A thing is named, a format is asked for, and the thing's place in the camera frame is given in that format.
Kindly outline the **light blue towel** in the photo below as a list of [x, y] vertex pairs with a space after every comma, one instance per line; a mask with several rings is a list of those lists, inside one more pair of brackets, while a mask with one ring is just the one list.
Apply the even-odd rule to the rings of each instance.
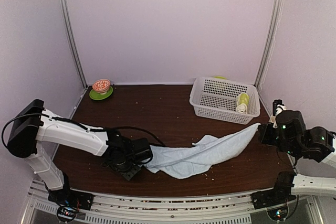
[[205, 135], [192, 147], [151, 146], [153, 159], [144, 165], [152, 173], [162, 171], [176, 179], [207, 172], [213, 165], [240, 155], [255, 136], [260, 123], [217, 138]]

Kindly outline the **green crocodile pattern towel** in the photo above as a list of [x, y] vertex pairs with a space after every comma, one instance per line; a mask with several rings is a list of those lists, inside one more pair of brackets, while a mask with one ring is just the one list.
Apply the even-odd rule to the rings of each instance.
[[247, 113], [249, 104], [249, 95], [247, 93], [241, 93], [236, 97], [236, 112]]

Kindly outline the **white perforated plastic basket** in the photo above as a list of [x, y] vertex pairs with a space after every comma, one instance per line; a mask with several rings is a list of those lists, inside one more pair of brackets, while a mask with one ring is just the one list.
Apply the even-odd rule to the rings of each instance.
[[[244, 113], [236, 111], [239, 106], [238, 96], [242, 93], [248, 95]], [[243, 125], [260, 115], [259, 95], [253, 85], [214, 77], [195, 79], [190, 104], [197, 116]]]

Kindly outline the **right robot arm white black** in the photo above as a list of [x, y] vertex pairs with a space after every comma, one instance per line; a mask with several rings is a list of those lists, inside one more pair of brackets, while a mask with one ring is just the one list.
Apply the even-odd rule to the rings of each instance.
[[[300, 111], [285, 110], [258, 127], [262, 144], [275, 146], [295, 160], [314, 160], [335, 168], [335, 132], [321, 126], [307, 129]], [[314, 195], [335, 197], [335, 178], [311, 177], [295, 172], [279, 173], [269, 192], [272, 203], [279, 204], [288, 196]]]

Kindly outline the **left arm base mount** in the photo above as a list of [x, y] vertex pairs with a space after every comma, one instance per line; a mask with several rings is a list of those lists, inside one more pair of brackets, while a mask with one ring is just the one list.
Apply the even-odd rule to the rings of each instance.
[[49, 190], [48, 200], [57, 204], [56, 217], [60, 222], [73, 221], [81, 210], [90, 210], [94, 195], [72, 189]]

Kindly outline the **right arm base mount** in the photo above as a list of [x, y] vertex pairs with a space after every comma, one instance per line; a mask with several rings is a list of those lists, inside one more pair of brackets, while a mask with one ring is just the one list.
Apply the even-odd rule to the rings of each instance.
[[299, 203], [299, 196], [291, 192], [296, 175], [295, 172], [280, 172], [273, 188], [252, 193], [254, 209], [266, 208], [268, 217], [277, 223], [291, 218]]

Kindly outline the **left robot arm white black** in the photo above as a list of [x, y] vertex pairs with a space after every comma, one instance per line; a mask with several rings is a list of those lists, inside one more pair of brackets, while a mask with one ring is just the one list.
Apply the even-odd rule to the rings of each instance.
[[48, 192], [64, 205], [76, 197], [70, 190], [68, 176], [51, 160], [42, 142], [51, 142], [103, 157], [105, 163], [130, 180], [144, 164], [153, 159], [146, 138], [131, 140], [122, 136], [120, 128], [94, 127], [62, 118], [45, 109], [35, 99], [5, 124], [11, 126], [8, 140], [2, 143], [15, 157], [25, 159], [33, 172], [44, 182]]

